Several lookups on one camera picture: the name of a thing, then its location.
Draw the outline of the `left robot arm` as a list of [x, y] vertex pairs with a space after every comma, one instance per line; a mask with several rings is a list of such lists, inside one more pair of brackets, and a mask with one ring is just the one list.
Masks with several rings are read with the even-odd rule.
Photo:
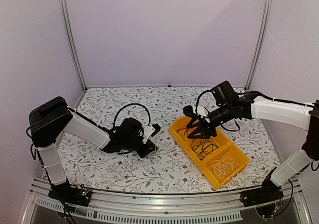
[[61, 133], [77, 136], [105, 153], [132, 151], [144, 158], [156, 151], [157, 147], [150, 138], [161, 129], [157, 123], [148, 122], [144, 126], [132, 117], [107, 129], [69, 107], [63, 97], [55, 97], [32, 110], [28, 120], [26, 135], [32, 140], [48, 179], [55, 186], [56, 195], [63, 201], [70, 201], [74, 190], [66, 184], [68, 179], [57, 153], [55, 143]]

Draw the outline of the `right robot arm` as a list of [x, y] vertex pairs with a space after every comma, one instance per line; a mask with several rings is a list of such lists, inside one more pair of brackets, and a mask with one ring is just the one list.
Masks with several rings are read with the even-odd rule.
[[217, 127], [233, 119], [263, 119], [298, 127], [307, 131], [301, 149], [275, 167], [258, 190], [258, 198], [268, 202], [277, 194], [277, 187], [319, 159], [319, 103], [312, 104], [271, 98], [258, 91], [236, 92], [228, 81], [207, 90], [215, 98], [217, 109], [208, 111], [198, 104], [185, 106], [183, 113], [195, 130], [189, 139], [217, 136]]

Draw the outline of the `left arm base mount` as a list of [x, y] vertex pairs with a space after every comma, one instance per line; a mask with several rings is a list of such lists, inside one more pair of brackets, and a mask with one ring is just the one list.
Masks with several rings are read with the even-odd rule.
[[59, 185], [52, 184], [48, 196], [63, 203], [87, 207], [91, 200], [92, 189], [85, 187], [83, 184], [72, 186], [66, 180], [66, 182]]

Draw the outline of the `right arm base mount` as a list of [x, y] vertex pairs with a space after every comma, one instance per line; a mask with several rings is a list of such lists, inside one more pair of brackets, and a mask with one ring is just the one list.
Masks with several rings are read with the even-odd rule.
[[243, 203], [244, 207], [250, 207], [255, 205], [261, 205], [267, 202], [273, 202], [271, 205], [263, 205], [255, 209], [257, 215], [264, 219], [273, 219], [285, 212], [289, 207], [294, 193], [294, 186], [291, 180], [288, 180], [291, 186], [291, 194], [286, 206], [281, 210], [283, 204], [283, 191], [281, 186], [276, 186], [271, 181], [271, 174], [269, 174], [265, 180], [262, 182], [262, 185], [258, 189], [252, 189], [248, 191], [242, 191], [240, 193], [240, 202]]

